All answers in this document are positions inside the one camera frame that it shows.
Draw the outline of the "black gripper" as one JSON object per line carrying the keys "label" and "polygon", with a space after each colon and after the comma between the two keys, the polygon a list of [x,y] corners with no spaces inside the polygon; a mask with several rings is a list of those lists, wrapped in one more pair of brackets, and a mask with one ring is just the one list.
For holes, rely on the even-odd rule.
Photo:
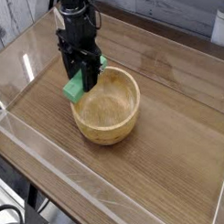
{"label": "black gripper", "polygon": [[61,8],[60,14],[65,23],[58,29],[59,50],[69,79],[81,69],[82,87],[90,91],[97,83],[100,73],[101,51],[96,45],[96,11],[92,7],[82,9]]}

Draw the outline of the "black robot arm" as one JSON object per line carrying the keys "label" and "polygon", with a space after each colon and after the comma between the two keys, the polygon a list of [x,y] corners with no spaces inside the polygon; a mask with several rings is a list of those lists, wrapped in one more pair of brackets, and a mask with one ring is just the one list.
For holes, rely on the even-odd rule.
{"label": "black robot arm", "polygon": [[58,28],[58,47],[71,80],[81,71],[83,90],[90,91],[101,72],[101,50],[96,44],[101,21],[96,20],[98,8],[91,0],[60,0],[64,28]]}

